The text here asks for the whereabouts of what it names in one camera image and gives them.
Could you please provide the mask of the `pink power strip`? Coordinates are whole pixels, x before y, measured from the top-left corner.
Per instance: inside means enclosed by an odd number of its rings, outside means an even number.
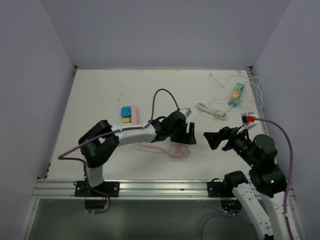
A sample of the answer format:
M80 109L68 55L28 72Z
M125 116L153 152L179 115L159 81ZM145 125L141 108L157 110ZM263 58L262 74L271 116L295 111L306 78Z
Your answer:
M131 124L132 125L138 124L138 109L135 105L131 107ZM159 146L143 144L141 142L136 143L136 145L143 149L160 151L161 153L166 154L172 158L188 158L190 156L190 151L188 146L182 143L176 144L175 152L173 152L173 146L174 146L173 143L170 144L169 150Z

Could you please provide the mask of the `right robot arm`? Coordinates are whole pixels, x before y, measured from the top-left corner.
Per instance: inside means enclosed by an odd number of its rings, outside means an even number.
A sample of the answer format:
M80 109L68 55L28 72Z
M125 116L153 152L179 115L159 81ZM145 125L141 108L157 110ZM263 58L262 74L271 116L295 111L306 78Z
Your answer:
M203 135L212 150L226 141L222 150L235 151L250 166L249 178L238 170L226 174L222 181L208 182L208 195L237 198L260 240L288 240L287 203L283 200L288 184L284 173L275 164L278 151L274 140L265 134L250 139L247 126L224 127Z

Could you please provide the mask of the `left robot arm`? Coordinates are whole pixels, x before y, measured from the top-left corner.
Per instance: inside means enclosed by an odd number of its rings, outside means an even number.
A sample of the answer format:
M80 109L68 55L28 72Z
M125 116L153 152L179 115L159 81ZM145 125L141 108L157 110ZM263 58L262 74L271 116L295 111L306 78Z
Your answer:
M107 120L99 121L78 140L86 161L87 192L95 197L103 193L103 165L118 147L162 142L167 138L174 143L195 145L195 123L188 122L191 114L190 108L182 108L163 120L153 119L145 125L129 127L111 125Z

